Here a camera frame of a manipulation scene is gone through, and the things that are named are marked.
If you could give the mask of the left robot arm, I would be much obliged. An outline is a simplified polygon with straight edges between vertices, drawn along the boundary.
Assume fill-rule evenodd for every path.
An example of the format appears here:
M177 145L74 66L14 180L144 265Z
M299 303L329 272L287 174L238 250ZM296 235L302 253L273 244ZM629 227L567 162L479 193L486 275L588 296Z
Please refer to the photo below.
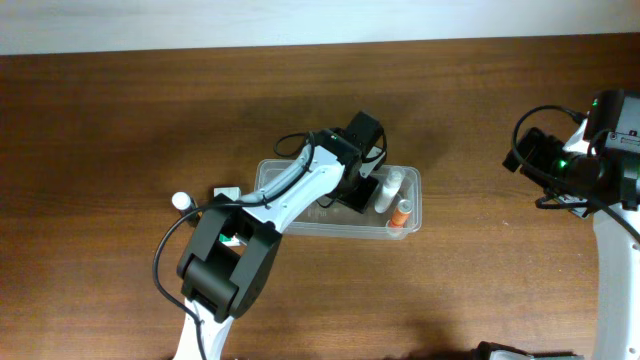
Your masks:
M177 264L186 315L176 358L218 359L234 320L265 287L286 228L322 197L363 214L387 156L383 126L359 112L344 127L301 134L291 164L269 183L232 199L188 205L177 220L194 232Z

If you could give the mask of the white squeeze bottle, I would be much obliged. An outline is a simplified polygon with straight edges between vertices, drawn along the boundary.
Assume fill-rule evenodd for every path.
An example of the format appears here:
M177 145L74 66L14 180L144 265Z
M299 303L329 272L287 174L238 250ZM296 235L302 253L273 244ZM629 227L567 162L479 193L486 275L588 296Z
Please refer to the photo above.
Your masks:
M377 213L382 214L388 210L401 188L404 177L405 171L402 168L394 168L389 171L374 203L374 210Z

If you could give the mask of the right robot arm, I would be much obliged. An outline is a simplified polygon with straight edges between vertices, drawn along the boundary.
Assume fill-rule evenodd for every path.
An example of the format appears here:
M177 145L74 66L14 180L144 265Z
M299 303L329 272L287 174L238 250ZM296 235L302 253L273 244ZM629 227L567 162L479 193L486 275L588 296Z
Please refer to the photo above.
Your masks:
M503 165L541 187L535 206L593 220L598 251L596 359L639 356L639 94L595 95L567 141L516 126Z

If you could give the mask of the black bottle white cap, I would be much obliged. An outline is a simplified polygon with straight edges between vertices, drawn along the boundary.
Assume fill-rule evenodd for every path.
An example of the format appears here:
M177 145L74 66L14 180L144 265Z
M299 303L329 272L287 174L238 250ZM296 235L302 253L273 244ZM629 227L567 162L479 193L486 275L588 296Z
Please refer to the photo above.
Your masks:
M201 213L197 212L198 206L194 198L186 192L175 192L171 197L171 203L178 211L180 219L184 224L196 228L201 218Z

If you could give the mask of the orange tube white cap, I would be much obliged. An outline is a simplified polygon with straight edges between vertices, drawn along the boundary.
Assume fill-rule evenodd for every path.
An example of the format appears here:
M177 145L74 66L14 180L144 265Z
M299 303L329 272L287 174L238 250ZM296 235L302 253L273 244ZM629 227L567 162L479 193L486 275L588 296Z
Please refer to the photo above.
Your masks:
M402 199L398 202L394 212L388 221L389 228L403 228L413 212L414 204L409 199Z

